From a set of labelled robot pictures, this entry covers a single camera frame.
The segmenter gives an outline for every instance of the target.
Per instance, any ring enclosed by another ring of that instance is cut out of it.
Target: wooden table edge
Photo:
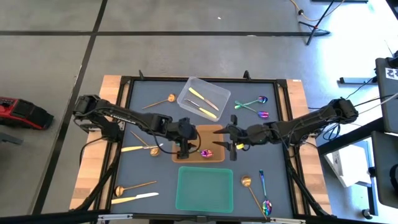
[[[103,78],[102,86],[99,91],[99,96],[108,100],[111,103],[116,103],[116,98],[119,92],[119,86],[121,81],[121,75],[105,75]],[[294,118],[309,113],[307,107],[307,101],[304,94],[304,89],[301,80],[286,80],[290,105],[292,108],[292,115]],[[127,91],[124,91],[121,105],[126,104]],[[285,96],[283,94],[283,88],[279,87],[280,102],[282,105],[282,115],[284,120],[287,120],[287,108],[285,105]],[[100,132],[89,133],[87,141],[99,138]],[[316,144],[315,140],[309,139],[309,142]],[[100,178],[101,166],[104,159],[106,141],[99,141],[95,144],[89,145],[85,149],[79,173],[76,178],[75,189],[73,191],[72,200],[70,203],[70,209],[79,206],[84,199],[94,189]],[[309,144],[305,144],[300,149],[300,157],[302,161],[302,168],[304,173],[305,184],[309,191],[312,193],[315,200],[322,206],[322,208],[331,213],[330,201],[326,189],[326,183],[323,178],[322,167],[319,160],[317,149]],[[104,187],[102,200],[100,207],[104,208],[106,194],[109,189],[109,181]],[[295,194],[297,200],[298,212],[304,213],[302,196],[299,188],[295,184]]]

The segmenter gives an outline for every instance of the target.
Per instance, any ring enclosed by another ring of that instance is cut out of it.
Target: green plastic tray
[[[175,207],[179,210],[231,213],[234,210],[232,170],[180,167]]]

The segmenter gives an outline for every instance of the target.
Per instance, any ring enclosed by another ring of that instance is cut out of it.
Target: rainbow spoon
[[[268,98],[266,96],[259,96],[258,99],[254,100],[252,102],[249,102],[249,103],[245,103],[243,105],[247,106],[247,105],[250,105],[250,104],[256,103],[256,102],[258,102],[258,103],[266,103],[267,101],[268,101]],[[239,109],[241,107],[242,107],[241,105],[236,105],[235,109]]]
[[[246,109],[248,109],[250,111],[255,112],[258,115],[258,117],[261,118],[261,119],[267,119],[269,117],[269,114],[266,111],[256,111],[256,110],[254,110],[254,109],[252,109],[252,108],[240,103],[237,100],[235,101],[235,104],[238,105],[238,106],[242,106],[242,107],[244,107],[244,108],[246,108]]]
[[[265,196],[265,200],[262,203],[262,210],[264,211],[264,213],[266,215],[270,215],[272,212],[272,204],[271,202],[268,200],[267,194],[266,194],[266,183],[264,181],[264,172],[262,170],[259,171],[260,173],[260,179],[261,179],[261,184],[262,184],[262,190],[264,191],[264,196]]]

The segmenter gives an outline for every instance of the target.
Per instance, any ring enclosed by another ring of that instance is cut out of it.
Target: red machine
[[[2,125],[44,130],[51,125],[52,120],[51,114],[31,102],[0,96],[0,124]]]

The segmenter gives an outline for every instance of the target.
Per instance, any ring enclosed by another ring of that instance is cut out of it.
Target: gold knife
[[[128,152],[128,151],[133,151],[137,149],[153,149],[156,148],[157,146],[131,146],[131,147],[124,147],[122,148],[122,152]]]
[[[210,113],[209,111],[207,111],[207,110],[201,108],[201,107],[200,107],[197,103],[195,103],[194,101],[188,100],[188,99],[184,99],[184,100],[187,101],[188,103],[190,103],[191,105],[193,105],[194,107],[196,107],[198,110],[200,110],[200,111],[204,112],[205,114],[207,114],[207,116],[211,116],[212,118],[217,119],[217,116],[216,116],[216,115],[214,115],[213,113]]]
[[[219,111],[218,107],[216,105],[214,105],[212,102],[210,102],[209,100],[205,99],[201,94],[199,94],[197,91],[195,91],[192,87],[189,88],[189,91],[191,93],[193,93],[195,96],[199,97],[201,100],[203,100],[204,102],[206,102],[208,105],[210,105],[212,108],[214,108],[215,110]]]
[[[148,193],[148,194],[140,194],[140,195],[137,195],[135,197],[117,198],[117,199],[113,199],[111,201],[111,204],[114,205],[114,204],[117,204],[117,203],[129,202],[129,201],[132,201],[132,200],[135,200],[135,199],[152,197],[152,196],[156,196],[156,195],[159,195],[159,193],[155,193],[154,192],[154,193]]]

